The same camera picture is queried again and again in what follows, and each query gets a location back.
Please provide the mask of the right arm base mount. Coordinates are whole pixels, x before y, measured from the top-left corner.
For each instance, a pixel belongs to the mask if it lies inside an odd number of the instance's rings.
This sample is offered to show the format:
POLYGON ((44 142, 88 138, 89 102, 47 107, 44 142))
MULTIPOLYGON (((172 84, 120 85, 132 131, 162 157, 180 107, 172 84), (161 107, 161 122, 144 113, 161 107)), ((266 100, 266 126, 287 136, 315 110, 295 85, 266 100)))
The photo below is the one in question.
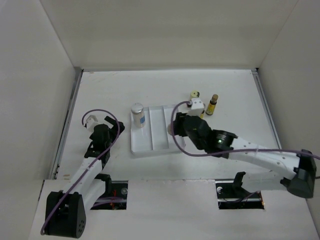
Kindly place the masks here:
POLYGON ((215 181, 217 205, 220 210, 264 210, 264 202, 260 191, 249 192, 242 185, 246 173, 238 172, 234 179, 215 181))

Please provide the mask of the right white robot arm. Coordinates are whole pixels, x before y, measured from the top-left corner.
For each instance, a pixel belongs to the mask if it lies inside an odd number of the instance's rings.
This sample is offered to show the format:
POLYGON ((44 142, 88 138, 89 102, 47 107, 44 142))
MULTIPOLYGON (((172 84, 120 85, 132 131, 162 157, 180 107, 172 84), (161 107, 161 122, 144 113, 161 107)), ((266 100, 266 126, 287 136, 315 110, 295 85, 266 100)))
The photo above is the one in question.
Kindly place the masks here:
POLYGON ((308 150, 270 149, 182 112, 147 113, 143 127, 129 123, 132 178, 231 179, 238 198, 262 190, 314 196, 316 157, 308 150))

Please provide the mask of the white bottle silver cap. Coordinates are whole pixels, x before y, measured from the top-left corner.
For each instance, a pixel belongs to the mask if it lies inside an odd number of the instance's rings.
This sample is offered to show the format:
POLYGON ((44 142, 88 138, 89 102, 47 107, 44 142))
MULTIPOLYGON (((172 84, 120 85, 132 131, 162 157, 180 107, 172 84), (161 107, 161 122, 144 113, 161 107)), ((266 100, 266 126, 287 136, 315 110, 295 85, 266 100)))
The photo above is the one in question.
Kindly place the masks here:
POLYGON ((144 106, 138 102, 134 103, 131 106, 131 113, 132 113, 134 125, 137 128, 143 128, 146 122, 144 106))

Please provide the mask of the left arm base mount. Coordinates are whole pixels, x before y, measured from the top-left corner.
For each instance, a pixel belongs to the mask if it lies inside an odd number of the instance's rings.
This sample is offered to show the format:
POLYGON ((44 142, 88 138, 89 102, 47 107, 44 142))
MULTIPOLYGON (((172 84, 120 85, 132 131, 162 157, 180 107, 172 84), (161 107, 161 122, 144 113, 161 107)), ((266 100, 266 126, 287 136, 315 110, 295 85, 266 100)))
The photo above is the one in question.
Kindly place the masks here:
POLYGON ((108 174, 98 174, 95 179, 105 183, 105 192, 95 201, 92 210, 126 210, 129 182, 113 181, 108 174))

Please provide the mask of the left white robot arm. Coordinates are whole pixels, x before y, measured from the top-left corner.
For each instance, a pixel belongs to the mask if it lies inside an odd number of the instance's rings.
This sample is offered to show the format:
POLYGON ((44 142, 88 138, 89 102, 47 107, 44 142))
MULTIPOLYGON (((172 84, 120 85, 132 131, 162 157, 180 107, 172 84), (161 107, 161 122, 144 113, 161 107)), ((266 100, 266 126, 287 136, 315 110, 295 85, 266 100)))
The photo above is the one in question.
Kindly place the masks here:
POLYGON ((52 191, 46 199, 45 220, 41 235, 78 239, 84 233, 87 212, 100 199, 112 195, 111 178, 103 174, 111 147, 125 126, 114 115, 106 116, 107 124, 90 115, 84 127, 91 132, 90 144, 84 159, 71 180, 59 191, 52 191))

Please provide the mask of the pink-capped spice jar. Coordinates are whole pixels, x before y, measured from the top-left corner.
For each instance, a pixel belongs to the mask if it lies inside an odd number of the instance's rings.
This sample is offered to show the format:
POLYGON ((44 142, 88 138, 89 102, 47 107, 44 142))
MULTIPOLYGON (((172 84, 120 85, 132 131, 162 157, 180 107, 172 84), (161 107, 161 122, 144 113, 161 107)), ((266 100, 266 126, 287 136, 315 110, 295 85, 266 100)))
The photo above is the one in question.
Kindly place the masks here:
POLYGON ((171 135, 171 136, 173 135, 172 129, 173 129, 173 128, 172 128, 172 125, 169 124, 169 125, 167 126, 167 132, 168 132, 168 134, 171 135))

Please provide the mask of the small yellow brown-capped bottle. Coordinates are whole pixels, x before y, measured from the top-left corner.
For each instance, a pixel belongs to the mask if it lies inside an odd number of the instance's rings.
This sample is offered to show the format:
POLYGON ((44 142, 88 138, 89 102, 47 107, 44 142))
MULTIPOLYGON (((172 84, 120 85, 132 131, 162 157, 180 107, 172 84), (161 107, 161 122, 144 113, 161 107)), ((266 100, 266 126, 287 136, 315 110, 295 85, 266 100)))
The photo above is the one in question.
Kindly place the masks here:
POLYGON ((203 119, 203 118, 204 118, 205 112, 206 112, 206 110, 205 110, 205 109, 201 112, 201 114, 200 114, 200 118, 201 118, 201 119, 203 119))

